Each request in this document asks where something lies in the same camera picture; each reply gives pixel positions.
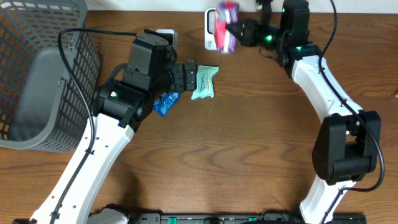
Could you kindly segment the mint green wipes packet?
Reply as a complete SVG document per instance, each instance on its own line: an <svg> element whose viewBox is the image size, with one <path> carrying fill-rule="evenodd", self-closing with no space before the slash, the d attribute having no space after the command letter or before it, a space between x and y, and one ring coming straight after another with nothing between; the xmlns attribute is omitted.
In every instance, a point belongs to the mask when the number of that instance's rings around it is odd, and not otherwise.
<svg viewBox="0 0 398 224"><path fill-rule="evenodd" d="M192 93L191 100L198 98L213 98L215 95L213 77L218 73L218 67L200 65L197 72L197 87Z"/></svg>

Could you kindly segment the blue snack packet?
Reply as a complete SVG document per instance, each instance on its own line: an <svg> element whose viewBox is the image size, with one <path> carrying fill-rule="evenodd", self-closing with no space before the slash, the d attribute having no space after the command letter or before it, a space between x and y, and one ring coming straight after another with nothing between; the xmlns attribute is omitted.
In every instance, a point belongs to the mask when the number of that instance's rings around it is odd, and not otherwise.
<svg viewBox="0 0 398 224"><path fill-rule="evenodd" d="M169 112L169 110L176 104L180 98L180 93L164 93L158 100L155 101L153 110L158 113L161 117Z"/></svg>

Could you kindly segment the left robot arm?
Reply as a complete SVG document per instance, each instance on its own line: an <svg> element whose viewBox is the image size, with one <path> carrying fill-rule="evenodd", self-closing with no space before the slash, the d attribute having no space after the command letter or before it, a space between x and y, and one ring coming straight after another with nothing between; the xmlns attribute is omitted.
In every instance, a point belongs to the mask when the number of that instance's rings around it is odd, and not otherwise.
<svg viewBox="0 0 398 224"><path fill-rule="evenodd" d="M129 223L128 212L108 205L90 210L109 170L165 93L193 91L195 61L177 62L173 29L145 30L121 65L95 93L80 143L62 176L29 223Z"/></svg>

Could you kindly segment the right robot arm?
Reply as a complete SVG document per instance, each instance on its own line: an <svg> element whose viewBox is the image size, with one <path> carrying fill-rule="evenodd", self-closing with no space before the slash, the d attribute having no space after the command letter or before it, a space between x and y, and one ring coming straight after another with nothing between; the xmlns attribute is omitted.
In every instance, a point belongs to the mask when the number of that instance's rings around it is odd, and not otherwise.
<svg viewBox="0 0 398 224"><path fill-rule="evenodd" d="M276 53L275 60L306 94L321 122L312 151L316 176L299 205L302 223L333 223L333 213L345 193L374 170L381 186L386 172L379 144L381 118L365 111L344 91L330 71L325 49L309 39L310 8L305 0L286 0L279 26L270 24L271 2L261 2L260 21L225 24L227 34L246 47L261 46Z"/></svg>

